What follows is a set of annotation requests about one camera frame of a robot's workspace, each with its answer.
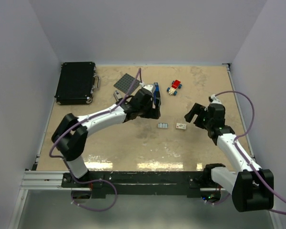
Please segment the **tray of silver staples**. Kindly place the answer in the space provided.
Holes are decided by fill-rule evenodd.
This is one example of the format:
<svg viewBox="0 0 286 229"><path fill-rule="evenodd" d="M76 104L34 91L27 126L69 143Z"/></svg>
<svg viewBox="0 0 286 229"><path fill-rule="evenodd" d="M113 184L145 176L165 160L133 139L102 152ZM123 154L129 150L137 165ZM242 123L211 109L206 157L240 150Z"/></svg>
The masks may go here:
<svg viewBox="0 0 286 229"><path fill-rule="evenodd" d="M160 129L168 129L168 124L167 123L158 123L157 127Z"/></svg>

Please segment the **white staple box sleeve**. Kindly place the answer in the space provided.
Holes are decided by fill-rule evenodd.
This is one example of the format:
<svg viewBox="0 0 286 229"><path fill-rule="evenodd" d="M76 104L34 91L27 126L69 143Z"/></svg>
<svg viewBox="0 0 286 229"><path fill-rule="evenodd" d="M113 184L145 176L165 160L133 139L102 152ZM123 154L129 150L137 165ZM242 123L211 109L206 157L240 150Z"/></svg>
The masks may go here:
<svg viewBox="0 0 286 229"><path fill-rule="evenodd" d="M186 130L187 129L187 124L176 123L176 129Z"/></svg>

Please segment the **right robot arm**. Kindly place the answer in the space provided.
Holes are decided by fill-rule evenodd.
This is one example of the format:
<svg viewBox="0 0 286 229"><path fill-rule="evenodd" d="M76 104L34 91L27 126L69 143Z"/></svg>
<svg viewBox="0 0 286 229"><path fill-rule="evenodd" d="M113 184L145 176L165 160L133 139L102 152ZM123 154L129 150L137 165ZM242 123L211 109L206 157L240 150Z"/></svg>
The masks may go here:
<svg viewBox="0 0 286 229"><path fill-rule="evenodd" d="M225 107L218 102L207 107L195 103L184 118L207 131L236 171L233 174L223 165L206 165L208 173L203 175L203 183L226 189L239 212L272 209L274 194L270 189L274 187L274 175L269 169L262 169L236 140L234 130L225 124Z"/></svg>

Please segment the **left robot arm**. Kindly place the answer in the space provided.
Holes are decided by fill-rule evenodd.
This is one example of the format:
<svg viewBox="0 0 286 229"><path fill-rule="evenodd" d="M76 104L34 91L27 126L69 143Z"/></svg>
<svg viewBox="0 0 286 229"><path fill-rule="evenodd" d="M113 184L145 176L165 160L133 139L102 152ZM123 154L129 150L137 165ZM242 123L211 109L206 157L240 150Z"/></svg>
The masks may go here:
<svg viewBox="0 0 286 229"><path fill-rule="evenodd" d="M60 158L73 174L73 183L78 187L86 186L89 183L89 172L82 157L86 139L100 130L137 117L159 119L160 107L153 107L154 92L155 85L147 84L134 96L130 96L130 101L120 99L109 108L93 114L78 117L72 113L65 115L51 137L53 146L49 152L50 157L54 157L53 149L58 149Z"/></svg>

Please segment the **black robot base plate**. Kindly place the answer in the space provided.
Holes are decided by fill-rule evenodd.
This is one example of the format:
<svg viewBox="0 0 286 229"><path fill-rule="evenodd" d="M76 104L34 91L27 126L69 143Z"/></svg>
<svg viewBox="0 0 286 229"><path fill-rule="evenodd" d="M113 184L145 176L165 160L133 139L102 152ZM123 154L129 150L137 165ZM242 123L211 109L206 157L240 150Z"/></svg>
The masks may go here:
<svg viewBox="0 0 286 229"><path fill-rule="evenodd" d="M107 195L158 195L220 198L219 184L206 178L204 172L189 171L92 171L77 183L70 173L64 173L63 188L70 188L75 198L106 198Z"/></svg>

